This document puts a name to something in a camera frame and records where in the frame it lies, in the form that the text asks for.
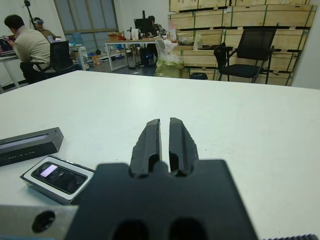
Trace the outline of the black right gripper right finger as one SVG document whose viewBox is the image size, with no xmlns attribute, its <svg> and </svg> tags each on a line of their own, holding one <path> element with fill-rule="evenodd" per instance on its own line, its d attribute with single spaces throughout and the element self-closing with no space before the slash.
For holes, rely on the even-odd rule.
<svg viewBox="0 0 320 240">
<path fill-rule="evenodd" d="M 174 176 L 188 176 L 199 160 L 197 145 L 182 120 L 171 117 L 169 123 L 169 164 Z"/>
</svg>

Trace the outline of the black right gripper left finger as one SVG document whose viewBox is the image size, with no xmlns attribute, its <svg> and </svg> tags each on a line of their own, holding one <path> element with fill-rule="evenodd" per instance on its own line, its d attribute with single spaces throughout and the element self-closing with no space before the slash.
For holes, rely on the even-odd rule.
<svg viewBox="0 0 320 240">
<path fill-rule="evenodd" d="M 145 177 L 152 173 L 156 163 L 162 160 L 160 119 L 149 121 L 132 149 L 130 174 Z"/>
</svg>

